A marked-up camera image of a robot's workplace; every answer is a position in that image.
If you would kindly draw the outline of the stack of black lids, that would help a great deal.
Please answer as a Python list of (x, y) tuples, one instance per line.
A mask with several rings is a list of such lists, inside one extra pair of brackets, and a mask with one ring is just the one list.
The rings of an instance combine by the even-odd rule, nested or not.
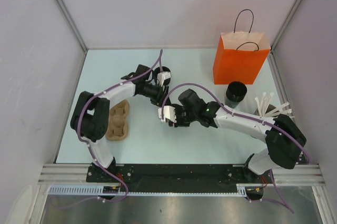
[(153, 71), (153, 76), (159, 86), (166, 86), (171, 82), (171, 71), (167, 67), (157, 67)]

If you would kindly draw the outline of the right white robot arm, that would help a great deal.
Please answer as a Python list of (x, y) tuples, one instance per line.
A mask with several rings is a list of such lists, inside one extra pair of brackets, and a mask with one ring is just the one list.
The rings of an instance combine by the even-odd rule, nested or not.
[(206, 128), (234, 130), (265, 143), (264, 150), (251, 154), (244, 163), (242, 173), (248, 182), (256, 182), (270, 169), (293, 169), (306, 144), (306, 137), (287, 115), (260, 118), (239, 113), (218, 101), (206, 103), (192, 89), (179, 95), (178, 104), (166, 101), (158, 115), (171, 127), (188, 127), (197, 121)]

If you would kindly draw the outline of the orange paper bag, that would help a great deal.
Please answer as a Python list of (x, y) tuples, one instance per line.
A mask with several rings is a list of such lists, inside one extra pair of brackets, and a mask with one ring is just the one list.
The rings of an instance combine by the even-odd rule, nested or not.
[(254, 83), (271, 46), (264, 32), (233, 31), (221, 33), (213, 64), (213, 81), (216, 85), (228, 85), (239, 81), (245, 85)]

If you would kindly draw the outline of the stack of black cups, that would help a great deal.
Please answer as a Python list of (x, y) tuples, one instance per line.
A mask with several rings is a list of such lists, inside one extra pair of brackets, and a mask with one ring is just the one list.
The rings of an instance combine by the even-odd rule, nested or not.
[(238, 104), (245, 98), (247, 87), (242, 82), (231, 82), (225, 92), (225, 105), (230, 108), (236, 108)]

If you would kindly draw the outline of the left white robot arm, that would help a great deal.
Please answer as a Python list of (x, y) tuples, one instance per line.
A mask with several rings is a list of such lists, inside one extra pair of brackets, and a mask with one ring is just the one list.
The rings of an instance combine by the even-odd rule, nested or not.
[(101, 165), (97, 174), (104, 181), (116, 177), (116, 168), (110, 165), (114, 157), (103, 139), (108, 131), (110, 109), (136, 95), (147, 97), (151, 104), (160, 107), (168, 94), (170, 81), (169, 68), (152, 70), (139, 64), (135, 72), (123, 76), (121, 82), (109, 90), (97, 95), (87, 91), (80, 93), (70, 126), (80, 134), (80, 141), (87, 144), (95, 164)]

